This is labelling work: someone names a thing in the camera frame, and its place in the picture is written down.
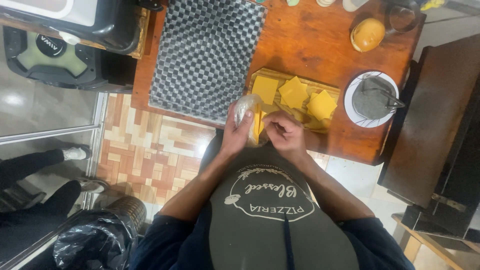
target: shoe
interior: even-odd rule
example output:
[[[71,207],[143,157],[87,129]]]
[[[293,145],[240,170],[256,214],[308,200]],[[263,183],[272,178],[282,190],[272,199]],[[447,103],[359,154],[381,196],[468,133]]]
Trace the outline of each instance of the shoe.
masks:
[[[110,188],[110,185],[102,180],[90,180],[84,177],[78,177],[75,180],[77,180],[80,183],[80,186],[82,186],[82,192],[102,193]]]
[[[65,160],[87,160],[92,156],[92,152],[88,147],[72,147],[70,149],[62,149]]]

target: burger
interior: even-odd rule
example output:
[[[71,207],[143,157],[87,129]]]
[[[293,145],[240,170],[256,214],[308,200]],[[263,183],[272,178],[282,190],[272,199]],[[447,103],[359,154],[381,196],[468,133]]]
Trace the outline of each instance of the burger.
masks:
[[[350,42],[357,51],[368,51],[378,46],[384,38],[385,26],[370,18],[359,23],[350,34]]]

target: black and white checkered mat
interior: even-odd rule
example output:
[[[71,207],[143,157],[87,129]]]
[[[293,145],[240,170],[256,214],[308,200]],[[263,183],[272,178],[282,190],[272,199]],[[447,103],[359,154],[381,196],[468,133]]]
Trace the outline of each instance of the black and white checkered mat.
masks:
[[[224,123],[268,10],[246,0],[169,2],[148,105]]]

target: white plate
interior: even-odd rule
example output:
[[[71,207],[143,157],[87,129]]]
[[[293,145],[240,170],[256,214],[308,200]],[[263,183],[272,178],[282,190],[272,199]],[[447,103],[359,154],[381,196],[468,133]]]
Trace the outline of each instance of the white plate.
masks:
[[[353,92],[357,89],[357,87],[360,85],[361,81],[369,78],[369,77],[380,77],[386,81],[388,81],[393,87],[395,88],[395,95],[396,98],[398,98],[398,87],[396,86],[396,83],[393,81],[390,76],[388,76],[385,73],[382,73],[380,71],[369,71],[365,72],[363,74],[360,74],[358,77],[356,77],[348,86],[347,91],[345,93],[345,99],[344,99],[344,104],[345,104],[345,110],[347,111],[347,115],[352,120],[355,124],[361,126],[361,127],[377,127],[379,125],[385,124],[385,122],[390,119],[394,113],[395,110],[392,110],[391,113],[387,114],[385,117],[378,119],[378,120],[370,120],[366,119],[365,117],[359,115],[355,109],[353,108],[353,103],[352,103],[352,96]]]

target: black pants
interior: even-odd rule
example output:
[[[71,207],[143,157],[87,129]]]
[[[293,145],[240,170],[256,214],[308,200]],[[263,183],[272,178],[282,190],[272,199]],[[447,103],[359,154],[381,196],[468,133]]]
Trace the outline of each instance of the black pants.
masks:
[[[0,187],[6,189],[46,166],[63,161],[63,152],[60,149],[4,160],[0,162]],[[80,192],[80,183],[70,181],[44,204],[11,213],[0,213],[0,265],[65,222]]]

